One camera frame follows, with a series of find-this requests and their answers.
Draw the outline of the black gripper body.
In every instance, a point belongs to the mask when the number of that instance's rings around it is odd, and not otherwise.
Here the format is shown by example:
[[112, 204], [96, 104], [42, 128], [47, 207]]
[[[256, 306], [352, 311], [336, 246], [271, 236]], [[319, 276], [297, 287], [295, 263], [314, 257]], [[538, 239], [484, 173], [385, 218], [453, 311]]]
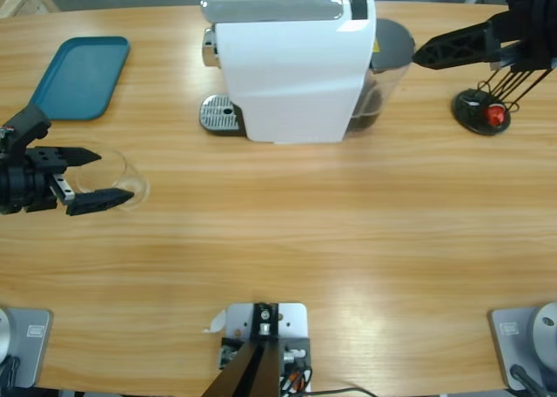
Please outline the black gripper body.
[[72, 188], [63, 174], [36, 172], [26, 151], [22, 155], [1, 154], [2, 214], [56, 209], [58, 201], [63, 205], [72, 201]]
[[490, 18], [496, 59], [512, 71], [556, 67], [556, 0], [507, 0]]

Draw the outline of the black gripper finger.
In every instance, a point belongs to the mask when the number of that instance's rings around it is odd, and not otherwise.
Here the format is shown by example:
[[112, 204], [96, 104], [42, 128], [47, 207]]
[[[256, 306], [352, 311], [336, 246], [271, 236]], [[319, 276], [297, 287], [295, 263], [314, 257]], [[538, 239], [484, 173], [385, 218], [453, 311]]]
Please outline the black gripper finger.
[[36, 172], [64, 174], [69, 167], [87, 165], [102, 156], [83, 147], [38, 146], [27, 149], [26, 158]]
[[496, 60], [499, 40], [489, 22], [431, 38], [414, 54], [413, 62], [432, 70], [489, 63]]
[[122, 205], [134, 197], [134, 193], [124, 189], [100, 189], [94, 192], [79, 193], [67, 205], [67, 215], [83, 215], [103, 212]]

